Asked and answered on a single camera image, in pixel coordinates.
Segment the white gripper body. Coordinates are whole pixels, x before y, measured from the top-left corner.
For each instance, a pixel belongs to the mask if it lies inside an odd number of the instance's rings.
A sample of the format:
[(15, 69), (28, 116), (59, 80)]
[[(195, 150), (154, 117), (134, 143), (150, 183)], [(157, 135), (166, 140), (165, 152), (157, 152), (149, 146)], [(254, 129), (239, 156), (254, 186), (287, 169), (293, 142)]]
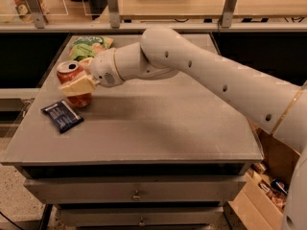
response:
[(124, 83), (115, 65), (115, 49), (97, 54), (90, 63), (90, 73), (103, 87), (115, 87)]

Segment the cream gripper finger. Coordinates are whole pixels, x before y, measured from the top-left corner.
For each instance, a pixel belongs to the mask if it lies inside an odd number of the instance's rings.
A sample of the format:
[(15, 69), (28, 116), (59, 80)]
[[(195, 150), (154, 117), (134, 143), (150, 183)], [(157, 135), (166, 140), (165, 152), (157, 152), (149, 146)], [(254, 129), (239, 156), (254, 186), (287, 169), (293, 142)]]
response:
[(93, 60), (92, 57), (87, 57), (79, 61), (79, 65), (83, 68), (86, 73), (90, 73), (90, 64)]
[(93, 92), (98, 83), (93, 76), (86, 75), (62, 84), (59, 90), (66, 97), (79, 96)]

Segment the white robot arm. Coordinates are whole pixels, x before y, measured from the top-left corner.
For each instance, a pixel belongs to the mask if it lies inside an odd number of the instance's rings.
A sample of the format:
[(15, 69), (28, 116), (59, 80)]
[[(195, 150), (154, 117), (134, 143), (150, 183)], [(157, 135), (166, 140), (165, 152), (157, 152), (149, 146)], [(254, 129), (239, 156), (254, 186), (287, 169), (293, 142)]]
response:
[(155, 26), (138, 43), (102, 51), (87, 72), (60, 86), (67, 97), (132, 79), (159, 80), (183, 72), (273, 138), (300, 153), (290, 183), (282, 230), (307, 229), (307, 88), (213, 54), (172, 29)]

